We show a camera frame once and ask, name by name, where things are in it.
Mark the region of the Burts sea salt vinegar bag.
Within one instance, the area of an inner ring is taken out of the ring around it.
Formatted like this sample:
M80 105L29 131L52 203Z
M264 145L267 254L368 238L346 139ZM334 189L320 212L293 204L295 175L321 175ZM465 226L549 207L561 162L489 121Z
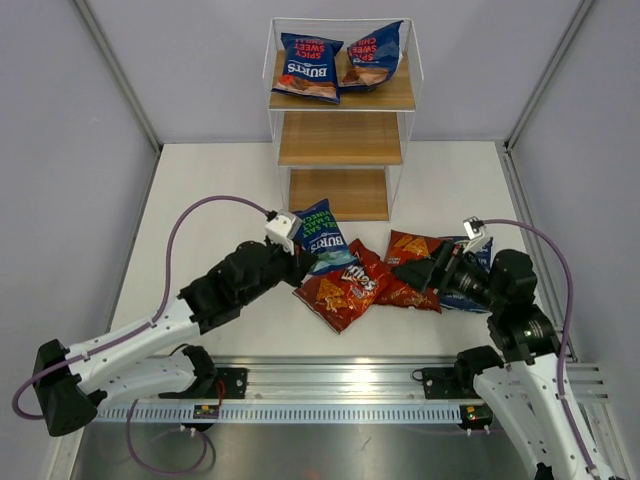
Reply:
M331 212L328 198L296 211L295 215L301 221L295 239L306 252L317 257L311 275L325 275L357 262Z

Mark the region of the Kettle sea salt vinegar bag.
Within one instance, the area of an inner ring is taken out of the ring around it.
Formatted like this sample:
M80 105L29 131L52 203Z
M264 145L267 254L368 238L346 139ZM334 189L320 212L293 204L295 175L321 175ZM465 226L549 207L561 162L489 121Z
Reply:
M463 236L442 237L442 240L452 241L461 246L465 246L469 242L469 239ZM473 262L486 274L489 273L491 267L492 247L493 238L490 237L478 251L473 253L473 256L475 257ZM457 293L440 294L439 300L443 310L462 311L476 314L484 314L488 312L485 307Z

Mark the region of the Burts spicy chilli bag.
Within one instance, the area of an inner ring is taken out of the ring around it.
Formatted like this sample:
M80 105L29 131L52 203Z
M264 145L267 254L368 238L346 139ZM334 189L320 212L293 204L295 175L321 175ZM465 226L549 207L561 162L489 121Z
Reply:
M284 64L271 91L339 104L336 56L343 42L287 32L280 40Z
M388 82L402 59L403 20L385 25L347 47L350 69L339 82L344 92L371 91Z

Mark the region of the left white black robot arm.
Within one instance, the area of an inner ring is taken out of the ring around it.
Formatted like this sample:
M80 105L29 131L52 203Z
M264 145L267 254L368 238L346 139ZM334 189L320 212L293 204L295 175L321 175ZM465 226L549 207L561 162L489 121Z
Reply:
M247 241L148 316L89 341L66 347L53 339L36 354L33 384L47 431L61 437L88 425L118 402L152 395L203 398L216 385L216 367L198 338L239 317L246 305L285 282L299 287L316 263L295 247ZM186 345L174 360L156 353Z

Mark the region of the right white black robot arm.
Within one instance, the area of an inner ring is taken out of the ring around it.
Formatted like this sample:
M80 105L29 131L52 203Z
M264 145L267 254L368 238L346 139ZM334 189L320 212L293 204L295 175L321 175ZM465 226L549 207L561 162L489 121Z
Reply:
M553 324L535 303L527 254L502 250L484 271L459 245L444 242L392 272L421 293L456 293L488 310L493 343L458 353L453 380L490 408L530 478L616 478L581 415Z

